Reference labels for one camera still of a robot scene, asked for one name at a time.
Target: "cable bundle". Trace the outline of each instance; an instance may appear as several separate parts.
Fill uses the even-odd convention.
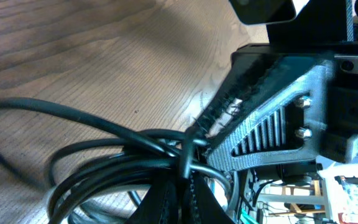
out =
[[[68,217],[70,223],[89,223],[76,214],[78,206],[95,223],[120,223],[125,220],[107,213],[88,199],[95,195],[127,191],[135,205],[141,202],[134,191],[150,184],[150,180],[161,172],[176,172],[178,180],[186,180],[192,171],[215,178],[229,194],[230,182],[218,170],[198,162],[194,158],[196,147],[206,148],[208,140],[197,126],[184,133],[164,129],[148,129],[135,132],[113,122],[74,108],[31,98],[7,98],[0,100],[1,109],[29,110],[49,114],[73,122],[85,124],[111,133],[117,138],[83,141],[66,146],[53,154],[47,166],[47,182],[56,186],[53,176],[54,164],[76,152],[104,147],[123,146],[123,152],[112,156],[92,159],[77,168],[71,176],[58,184],[48,203],[50,223],[60,223]],[[0,165],[7,168],[20,180],[44,188],[36,180],[21,173],[0,154]]]

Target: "wood grain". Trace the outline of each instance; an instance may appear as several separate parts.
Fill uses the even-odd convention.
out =
[[[0,0],[0,97],[61,103],[135,130],[184,130],[248,31],[222,0]],[[1,152],[40,181],[51,153],[106,136],[43,114],[0,112]],[[118,150],[70,156],[57,173]],[[104,201],[119,215],[133,211],[126,195]],[[0,223],[46,223],[46,203],[45,192],[0,169]]]

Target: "silver screw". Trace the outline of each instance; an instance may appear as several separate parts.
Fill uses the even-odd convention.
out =
[[[303,140],[307,140],[307,139],[311,138],[312,132],[308,128],[300,128],[300,129],[295,131],[295,135],[298,138],[302,138]]]
[[[308,96],[302,96],[295,101],[295,106],[302,109],[307,109],[310,107],[310,105],[311,105],[311,99]]]

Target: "wooden tabletop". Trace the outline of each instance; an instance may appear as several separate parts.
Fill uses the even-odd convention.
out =
[[[26,96],[87,111],[135,130],[184,130],[230,69],[230,54],[267,40],[226,0],[0,0],[0,98]],[[0,112],[0,150],[43,181],[57,149],[106,133],[51,116]],[[87,158],[57,165],[62,179]],[[47,194],[0,168],[0,223],[47,223]],[[126,195],[106,198],[128,216]]]

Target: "green object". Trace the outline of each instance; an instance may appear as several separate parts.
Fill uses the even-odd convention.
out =
[[[243,208],[241,209],[240,220],[243,224],[258,224],[258,222],[255,221],[254,218],[250,217]]]

